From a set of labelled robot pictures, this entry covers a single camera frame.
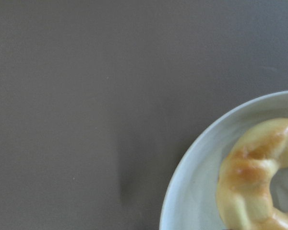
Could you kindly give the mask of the white shallow bowl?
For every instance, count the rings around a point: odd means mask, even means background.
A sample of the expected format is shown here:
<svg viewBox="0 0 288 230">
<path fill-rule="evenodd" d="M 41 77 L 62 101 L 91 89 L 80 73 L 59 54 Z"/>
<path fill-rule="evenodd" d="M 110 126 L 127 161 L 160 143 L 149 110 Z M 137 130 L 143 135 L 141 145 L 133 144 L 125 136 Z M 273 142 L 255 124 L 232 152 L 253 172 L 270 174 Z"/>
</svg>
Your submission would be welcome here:
<svg viewBox="0 0 288 230">
<path fill-rule="evenodd" d="M 162 230 L 223 230 L 216 207 L 219 166 L 237 139 L 250 127 L 288 117 L 288 91 L 250 100 L 212 123 L 182 157 L 162 206 Z"/>
</svg>

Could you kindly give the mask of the twisted ring donut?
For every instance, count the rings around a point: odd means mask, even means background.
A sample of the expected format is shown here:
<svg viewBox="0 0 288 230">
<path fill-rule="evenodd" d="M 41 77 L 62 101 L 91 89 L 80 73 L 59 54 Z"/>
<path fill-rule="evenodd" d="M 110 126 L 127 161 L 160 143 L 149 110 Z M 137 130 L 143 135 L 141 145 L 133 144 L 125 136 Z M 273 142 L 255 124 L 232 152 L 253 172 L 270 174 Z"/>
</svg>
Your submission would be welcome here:
<svg viewBox="0 0 288 230">
<path fill-rule="evenodd" d="M 288 118 L 261 122 L 235 143 L 219 170 L 216 203 L 229 230 L 288 230 L 274 207 L 270 183 L 288 168 Z"/>
</svg>

